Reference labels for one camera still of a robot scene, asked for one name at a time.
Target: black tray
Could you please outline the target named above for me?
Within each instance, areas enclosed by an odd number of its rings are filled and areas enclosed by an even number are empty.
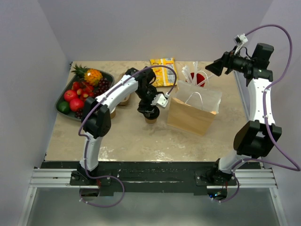
[[[110,85],[110,88],[114,85],[114,77],[106,72],[103,72],[103,71],[100,71],[101,74],[103,75],[104,78],[106,78],[109,82],[111,82],[111,85]],[[59,104],[62,102],[62,101],[65,101],[64,100],[64,93],[67,91],[67,90],[70,90],[72,88],[72,85],[75,81],[79,81],[79,77],[77,75],[75,75],[71,81],[69,82],[69,84],[66,86],[66,88],[63,90],[63,92],[61,93],[60,97],[58,98],[58,100],[56,101],[55,103],[55,109],[57,110],[57,112],[69,119],[72,119],[72,120],[76,120],[76,121],[81,121],[80,119],[77,119],[75,118],[75,112],[73,111],[70,111],[68,114],[64,114],[62,112],[60,112],[58,110],[58,106]]]

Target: metal bracket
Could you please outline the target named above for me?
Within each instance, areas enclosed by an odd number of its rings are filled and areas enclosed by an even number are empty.
[[[204,172],[200,171],[200,170],[195,171],[195,180],[196,180],[197,186],[207,186],[207,185],[211,184],[210,182],[208,182],[207,178],[204,177]],[[220,181],[214,181],[214,184],[217,186],[222,186],[222,183],[220,183]],[[235,186],[236,182],[231,179],[228,182],[228,185]]]
[[[234,38],[234,42],[237,44],[237,48],[234,54],[237,54],[243,47],[243,45],[245,45],[248,42],[248,39],[245,36],[245,34],[239,34]]]
[[[162,93],[157,94],[155,99],[151,102],[152,106],[155,106],[157,104],[163,108],[166,108],[168,104],[168,100],[165,98],[165,96]]]
[[[108,175],[111,176],[111,172],[110,171],[101,171],[99,172],[99,176],[104,176],[104,175]],[[109,186],[111,185],[111,178],[107,177],[107,178],[101,178],[100,182],[102,183],[102,186]],[[81,176],[81,174],[75,170],[71,172],[71,179],[70,179],[70,185],[97,185],[96,180],[92,180],[92,179],[86,179],[83,176]]]

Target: yellow snack package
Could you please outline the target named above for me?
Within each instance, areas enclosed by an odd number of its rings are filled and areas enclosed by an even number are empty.
[[[174,59],[173,58],[163,58],[163,59],[152,59],[150,60],[151,65],[166,65],[171,67],[176,71]],[[153,86],[160,87],[160,86],[172,86],[174,84],[174,73],[164,67],[155,67],[153,68],[154,73],[156,74],[156,81],[153,83]]]

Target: beige countertop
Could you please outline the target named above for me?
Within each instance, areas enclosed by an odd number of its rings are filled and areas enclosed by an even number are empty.
[[[142,69],[149,61],[76,61],[83,66],[112,74],[115,79],[128,68]],[[199,62],[204,70],[209,62]],[[182,67],[192,62],[177,61],[180,80],[184,80]],[[68,81],[74,76],[69,73]],[[149,125],[137,112],[138,96],[133,93],[128,106],[118,106],[112,127],[104,137],[99,161],[215,161],[233,149],[236,133],[246,123],[243,105],[233,73],[214,76],[207,88],[222,92],[222,101],[211,127],[203,137],[166,125],[169,105],[160,108],[157,122]],[[158,88],[168,91],[169,87]],[[50,139],[46,161],[79,161],[84,138],[78,136],[80,122],[57,115]]]

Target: white wall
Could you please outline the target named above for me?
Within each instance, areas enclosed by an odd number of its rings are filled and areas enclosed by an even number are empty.
[[[280,146],[299,164],[301,164],[301,2],[295,0],[274,0],[263,24],[279,24],[286,28],[293,41],[293,57],[287,75],[281,83],[272,88],[272,109],[276,125],[281,126],[283,134],[279,140]],[[274,53],[268,67],[274,73],[274,79],[282,74],[289,53],[289,43],[286,35],[277,28],[259,30],[253,36],[249,51],[258,42],[273,45]],[[275,148],[265,158],[279,163],[291,164]],[[279,187],[280,197],[289,220],[290,226],[299,226],[301,222],[300,198],[301,173],[273,167]]]
[[[215,60],[272,0],[39,0],[69,60]]]
[[[0,225],[17,225],[68,63],[36,0],[0,1]]]

